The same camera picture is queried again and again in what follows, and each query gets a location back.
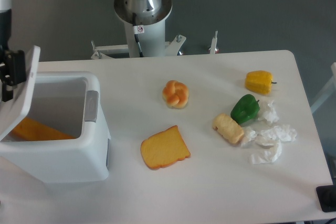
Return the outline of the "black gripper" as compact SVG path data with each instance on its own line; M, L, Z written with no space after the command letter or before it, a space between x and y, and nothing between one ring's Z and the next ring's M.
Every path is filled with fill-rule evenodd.
M12 10L1 12L1 99L11 100L17 86L26 81L25 53L22 50L8 50L8 41L12 31Z

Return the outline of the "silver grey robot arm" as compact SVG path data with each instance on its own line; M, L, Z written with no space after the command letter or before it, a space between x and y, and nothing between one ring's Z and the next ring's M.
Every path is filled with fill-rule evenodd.
M124 22L130 57L165 55L165 20L171 0L114 0L114 10ZM9 49L12 30L12 0L1 0L1 100L7 102L14 89L26 81L25 53Z

